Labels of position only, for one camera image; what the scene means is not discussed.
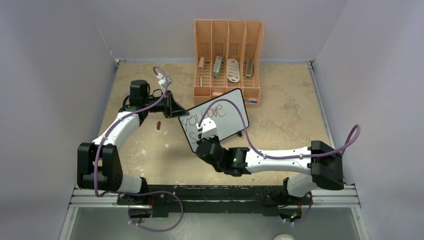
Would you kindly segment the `black framed whiteboard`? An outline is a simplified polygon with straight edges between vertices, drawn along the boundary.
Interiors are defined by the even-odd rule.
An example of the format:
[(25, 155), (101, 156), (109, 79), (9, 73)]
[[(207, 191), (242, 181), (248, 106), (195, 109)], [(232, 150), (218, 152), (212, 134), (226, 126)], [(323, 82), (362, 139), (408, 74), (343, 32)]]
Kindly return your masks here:
[(246, 127), (249, 127), (249, 118), (242, 90), (236, 88), (196, 105), (188, 110), (188, 115), (178, 118), (193, 153), (196, 152), (198, 147), (197, 125), (202, 117), (210, 118), (215, 122), (217, 136), (221, 141), (243, 131), (242, 121), (245, 122)]

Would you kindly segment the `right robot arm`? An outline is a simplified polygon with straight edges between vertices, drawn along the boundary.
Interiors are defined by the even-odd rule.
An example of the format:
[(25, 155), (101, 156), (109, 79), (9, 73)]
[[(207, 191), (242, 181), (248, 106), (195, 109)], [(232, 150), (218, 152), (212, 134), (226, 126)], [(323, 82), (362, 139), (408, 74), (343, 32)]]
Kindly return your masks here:
[(293, 172), (284, 180), (280, 196), (288, 204), (321, 188), (344, 189), (343, 157), (320, 140), (292, 150), (254, 150), (248, 147), (224, 148), (214, 137), (198, 141), (196, 156), (218, 173), (233, 177), (261, 172)]

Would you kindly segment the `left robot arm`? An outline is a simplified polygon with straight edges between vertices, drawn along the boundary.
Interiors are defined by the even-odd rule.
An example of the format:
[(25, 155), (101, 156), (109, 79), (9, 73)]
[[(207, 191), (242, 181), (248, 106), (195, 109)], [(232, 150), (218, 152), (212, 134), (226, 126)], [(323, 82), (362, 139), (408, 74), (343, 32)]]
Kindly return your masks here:
[(92, 142), (77, 148), (77, 185), (82, 189), (128, 193), (138, 205), (149, 199), (147, 181), (143, 177), (123, 173), (119, 150), (137, 130), (149, 113), (162, 112), (164, 117), (185, 117), (189, 113), (179, 105), (171, 91), (155, 97), (145, 80), (133, 80), (116, 119)]

